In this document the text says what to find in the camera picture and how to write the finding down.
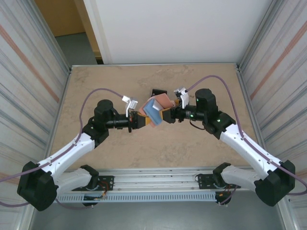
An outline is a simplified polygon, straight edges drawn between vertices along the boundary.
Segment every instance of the purple cable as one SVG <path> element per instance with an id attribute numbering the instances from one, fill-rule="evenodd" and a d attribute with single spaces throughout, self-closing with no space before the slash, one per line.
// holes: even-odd
<path id="1" fill-rule="evenodd" d="M 79 130 L 79 134 L 78 134 L 78 136 L 77 136 L 76 142 L 78 142 L 78 140 L 80 139 L 81 134 L 82 134 L 82 128 L 83 128 L 82 112 L 83 112 L 84 106 L 85 106 L 85 104 L 86 104 L 86 101 L 87 101 L 87 99 L 88 99 L 94 92 L 99 91 L 99 90 L 109 91 L 109 92 L 114 93 L 115 95 L 117 95 L 117 96 L 120 97 L 120 98 L 123 97 L 123 96 L 120 95 L 119 93 L 117 93 L 117 92 L 115 92 L 115 91 L 113 91 L 113 90 L 107 89 L 107 88 L 98 88 L 98 89 L 95 89 L 95 90 L 91 91 L 91 92 L 86 96 L 86 98 L 85 98 L 85 100 L 84 100 L 84 102 L 83 102 L 83 104 L 82 104 L 82 106 L 81 106 L 81 110 L 80 110 L 80 113 L 79 113 L 80 130 Z M 65 155 L 66 153 L 68 153 L 73 147 L 74 147 L 74 144 L 72 144 L 68 149 L 66 149 L 65 151 L 63 151 L 59 156 L 53 158 L 53 159 L 51 160 L 51 163 L 54 162 L 54 161 L 56 161 L 58 158 L 62 157 L 62 156 Z M 36 168 L 34 168 L 34 169 L 30 169 L 30 170 L 27 170 L 27 171 L 24 171 L 24 172 L 17 173 L 17 174 L 15 174 L 15 175 L 11 175 L 11 176 L 2 178 L 2 179 L 0 179 L 0 183 L 1 183 L 1 182 L 4 182 L 4 181 L 7 181 L 7 180 L 9 180 L 9 179 L 18 177 L 18 176 L 27 175 L 27 174 L 29 174 L 29 173 L 35 172 L 35 171 L 37 171 L 37 170 L 39 170 L 39 169 L 42 169 L 42 168 L 44 168 L 44 167 L 46 167 L 46 166 L 48 166 L 48 165 L 49 165 L 49 163 L 46 163 L 46 164 L 40 165 L 40 166 L 38 166 L 38 167 L 36 167 Z M 28 204 L 29 204 L 29 203 L 23 203 L 23 204 L 18 204 L 18 205 L 9 205 L 9 204 L 5 204 L 5 203 L 3 203 L 3 202 L 0 201 L 0 205 L 1 205 L 1 206 L 5 206 L 5 207 L 21 207 L 21 206 L 25 206 L 25 205 L 28 205 Z"/>
<path id="2" fill-rule="evenodd" d="M 61 202 L 59 202 L 58 199 L 56 199 L 56 202 L 61 205 L 62 207 L 64 208 L 67 208 L 67 209 L 71 209 L 71 210 L 83 210 L 83 209 L 88 209 L 88 208 L 91 208 L 92 206 L 86 206 L 86 207 L 70 207 L 70 206 L 67 206 L 67 205 L 64 205 L 62 204 Z"/>
<path id="3" fill-rule="evenodd" d="M 190 90 L 192 90 L 195 86 L 197 86 L 199 83 L 201 83 L 203 80 L 205 79 L 208 79 L 208 78 L 217 78 L 219 79 L 223 85 L 225 86 L 227 92 L 228 92 L 228 96 L 229 96 L 229 99 L 231 101 L 231 105 L 232 105 L 232 108 L 234 110 L 234 113 L 235 113 L 235 117 L 236 117 L 236 122 L 237 122 L 237 125 L 238 125 L 238 128 L 239 128 L 239 133 L 241 135 L 241 137 L 243 138 L 243 140 L 252 148 L 254 149 L 260 156 L 262 156 L 265 160 L 267 160 L 269 163 L 271 163 L 272 165 L 276 166 L 277 168 L 279 168 L 280 170 L 284 171 L 285 173 L 287 173 L 288 175 L 294 177 L 296 180 L 298 180 L 299 182 L 301 182 L 305 187 L 306 187 L 306 190 L 303 191 L 303 192 L 300 192 L 300 193 L 289 193 L 288 195 L 291 195 L 291 196 L 300 196 L 300 195 L 304 195 L 304 194 L 307 194 L 307 183 L 301 179 L 300 177 L 298 177 L 297 175 L 291 173 L 290 171 L 286 170 L 285 168 L 283 168 L 282 166 L 276 164 L 275 162 L 270 162 L 270 158 L 268 158 L 266 155 L 264 155 L 262 152 L 260 152 L 257 148 L 255 148 L 245 137 L 244 137 L 244 134 L 243 134 L 243 131 L 242 131 L 242 127 L 241 127 L 241 123 L 240 123 L 240 120 L 239 120 L 239 116 L 238 116 L 238 113 L 236 111 L 236 106 L 235 106 L 235 103 L 234 103 L 234 100 L 233 100 L 233 97 L 231 95 L 231 92 L 226 84 L 226 82 L 219 76 L 216 76 L 216 75 L 208 75 L 206 77 L 203 77 L 201 78 L 199 81 L 197 81 L 194 85 L 192 85 L 190 88 L 187 89 L 187 92 L 189 92 Z M 222 203 L 220 204 L 223 204 L 225 203 L 228 199 L 230 199 L 232 197 L 232 195 L 235 193 L 236 191 L 236 188 L 232 191 L 232 193 L 230 194 L 230 196 L 225 200 L 223 201 Z"/>

